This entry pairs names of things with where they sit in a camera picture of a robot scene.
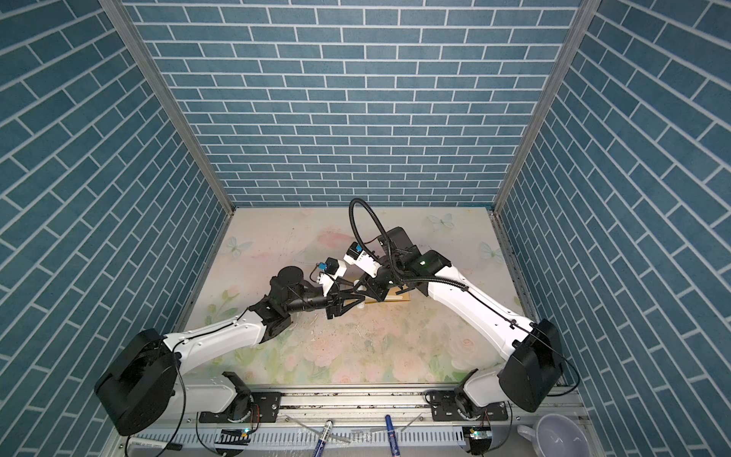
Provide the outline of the brown paper envelope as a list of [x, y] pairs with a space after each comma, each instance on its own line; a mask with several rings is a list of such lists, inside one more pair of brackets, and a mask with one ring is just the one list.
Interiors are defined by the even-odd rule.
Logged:
[[398, 288], [388, 292], [382, 303], [406, 303], [410, 301], [409, 291], [400, 291]]

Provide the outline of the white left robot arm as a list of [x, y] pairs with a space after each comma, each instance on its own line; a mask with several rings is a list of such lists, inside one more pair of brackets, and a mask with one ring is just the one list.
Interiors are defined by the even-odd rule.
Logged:
[[251, 389], [232, 371], [228, 384], [188, 387], [184, 374], [238, 348], [254, 347], [287, 329], [295, 312], [325, 310], [343, 315], [366, 300], [365, 288], [335, 279], [330, 287], [306, 281], [295, 266], [270, 279], [270, 292], [240, 314], [192, 331], [139, 332], [110, 363], [94, 392], [122, 436], [141, 432], [169, 409], [221, 414], [232, 423], [251, 419]]

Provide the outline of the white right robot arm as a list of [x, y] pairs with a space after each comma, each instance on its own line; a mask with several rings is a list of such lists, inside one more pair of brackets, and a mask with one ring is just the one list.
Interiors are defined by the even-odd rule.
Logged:
[[536, 411], [563, 375], [559, 331], [550, 321], [538, 323], [501, 305], [460, 273], [438, 251], [425, 253], [401, 227], [376, 238], [381, 257], [359, 234], [346, 260], [363, 270], [360, 284], [380, 299], [394, 287], [410, 287], [444, 305], [470, 324], [504, 360], [494, 369], [474, 369], [455, 390], [460, 413], [477, 418], [491, 404], [509, 402]]

